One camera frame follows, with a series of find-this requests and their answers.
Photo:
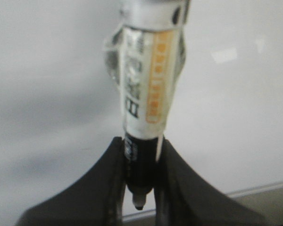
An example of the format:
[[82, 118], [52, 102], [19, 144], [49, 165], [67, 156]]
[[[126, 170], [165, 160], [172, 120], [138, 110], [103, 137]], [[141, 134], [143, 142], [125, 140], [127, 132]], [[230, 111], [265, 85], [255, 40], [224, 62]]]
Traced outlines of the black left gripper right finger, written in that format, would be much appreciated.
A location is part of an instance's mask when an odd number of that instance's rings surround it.
[[157, 226], [265, 226], [261, 214], [199, 176], [164, 139], [154, 186]]

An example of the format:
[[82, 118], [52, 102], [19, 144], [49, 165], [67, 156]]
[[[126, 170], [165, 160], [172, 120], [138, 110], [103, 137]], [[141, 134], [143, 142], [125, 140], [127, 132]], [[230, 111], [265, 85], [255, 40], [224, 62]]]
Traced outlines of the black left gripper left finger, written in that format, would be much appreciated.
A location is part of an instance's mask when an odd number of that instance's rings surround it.
[[29, 208], [18, 226], [121, 226], [125, 194], [121, 137], [70, 187]]

